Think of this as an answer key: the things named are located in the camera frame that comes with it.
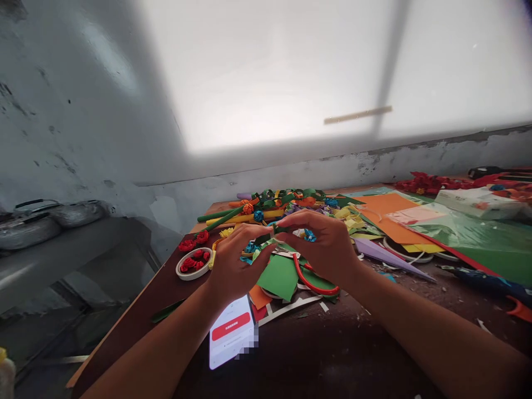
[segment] tissue box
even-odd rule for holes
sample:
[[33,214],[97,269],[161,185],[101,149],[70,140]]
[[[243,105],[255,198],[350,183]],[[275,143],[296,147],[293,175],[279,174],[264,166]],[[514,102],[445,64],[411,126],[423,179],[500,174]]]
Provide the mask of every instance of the tissue box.
[[486,187],[470,190],[440,190],[436,202],[484,220],[512,219],[522,202],[493,195]]

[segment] red button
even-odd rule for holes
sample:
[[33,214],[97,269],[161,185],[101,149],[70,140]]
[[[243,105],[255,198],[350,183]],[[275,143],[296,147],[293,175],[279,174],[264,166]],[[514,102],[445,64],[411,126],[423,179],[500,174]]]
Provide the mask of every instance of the red button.
[[235,331],[237,328],[240,328],[244,324],[249,323],[250,320],[251,317],[249,316],[249,313],[244,313],[239,317],[228,321],[225,324],[222,324],[220,327],[216,327],[214,330],[212,330],[212,340],[216,341],[221,337],[226,336],[231,331]]

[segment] purple paper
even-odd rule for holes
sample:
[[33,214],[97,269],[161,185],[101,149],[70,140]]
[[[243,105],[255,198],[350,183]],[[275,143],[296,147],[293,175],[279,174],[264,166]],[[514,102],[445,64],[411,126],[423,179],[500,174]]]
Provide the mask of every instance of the purple paper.
[[239,200],[249,200],[251,201],[251,194],[250,193],[238,193],[237,198]]
[[387,251],[386,249],[382,248],[381,246],[375,244],[374,242],[368,239],[355,238],[355,243],[356,248],[364,255],[381,260],[384,263],[399,267],[411,273],[415,273],[418,276],[423,277],[429,281],[436,282],[435,278],[429,276],[427,273],[422,272],[418,268],[412,266],[410,263],[405,262],[401,258],[395,256],[391,252]]

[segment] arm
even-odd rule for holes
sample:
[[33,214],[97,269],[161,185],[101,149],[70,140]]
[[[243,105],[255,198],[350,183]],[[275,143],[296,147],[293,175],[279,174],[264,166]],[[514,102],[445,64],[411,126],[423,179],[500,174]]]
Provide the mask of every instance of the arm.
[[220,243],[207,282],[119,358],[82,399],[171,397],[213,323],[227,305],[251,290],[275,245],[266,247],[252,265],[240,261],[242,250],[271,231],[245,224]]
[[314,243],[288,233],[278,238],[308,259],[318,274],[368,308],[446,396],[500,398],[520,392],[530,369],[527,357],[365,266],[343,222],[300,211],[277,225],[314,232]]

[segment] bottle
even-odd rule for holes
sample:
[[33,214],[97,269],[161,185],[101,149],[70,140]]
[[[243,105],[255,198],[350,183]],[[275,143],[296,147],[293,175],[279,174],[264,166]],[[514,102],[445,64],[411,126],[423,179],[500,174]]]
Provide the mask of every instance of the bottle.
[[15,388],[15,363],[7,357],[7,350],[0,347],[0,399],[13,399]]

